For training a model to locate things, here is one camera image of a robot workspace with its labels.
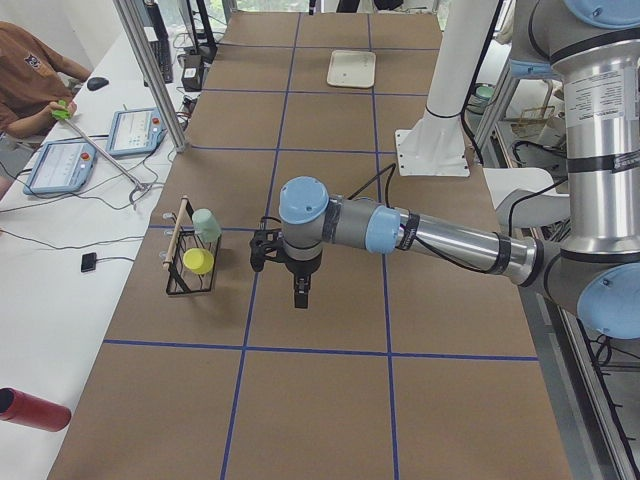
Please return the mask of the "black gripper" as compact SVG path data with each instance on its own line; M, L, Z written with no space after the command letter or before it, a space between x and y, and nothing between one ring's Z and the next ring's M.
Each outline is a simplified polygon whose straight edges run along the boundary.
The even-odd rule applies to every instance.
M314 257L310 260L289 259L285 262L285 266L293 275L294 307L307 309L311 277L320 267L320 258Z

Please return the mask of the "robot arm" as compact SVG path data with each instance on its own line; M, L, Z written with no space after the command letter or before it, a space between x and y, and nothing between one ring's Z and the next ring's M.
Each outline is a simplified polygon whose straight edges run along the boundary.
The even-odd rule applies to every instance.
M571 231L517 240L289 180L279 214L286 254L308 271L336 243L413 250L530 287L602 334L639 335L639 5L520 1L515 73L556 73L564 86Z

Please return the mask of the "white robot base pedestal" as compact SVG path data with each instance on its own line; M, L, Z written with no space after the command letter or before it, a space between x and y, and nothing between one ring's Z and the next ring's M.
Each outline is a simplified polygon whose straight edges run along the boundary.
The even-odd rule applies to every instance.
M395 132L400 175L470 175L463 111L501 10L498 0L451 3L424 114L411 129Z

